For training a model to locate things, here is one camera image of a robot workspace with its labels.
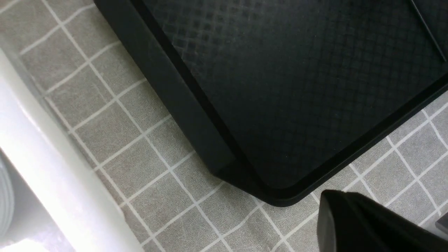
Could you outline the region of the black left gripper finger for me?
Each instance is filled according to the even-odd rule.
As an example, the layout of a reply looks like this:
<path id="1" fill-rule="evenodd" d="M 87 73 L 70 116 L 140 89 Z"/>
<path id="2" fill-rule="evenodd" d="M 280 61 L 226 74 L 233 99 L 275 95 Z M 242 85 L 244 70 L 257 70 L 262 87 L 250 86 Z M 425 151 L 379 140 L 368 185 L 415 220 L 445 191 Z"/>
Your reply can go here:
<path id="1" fill-rule="evenodd" d="M 357 192 L 324 190 L 317 222 L 320 252 L 446 252 L 447 240 Z"/>

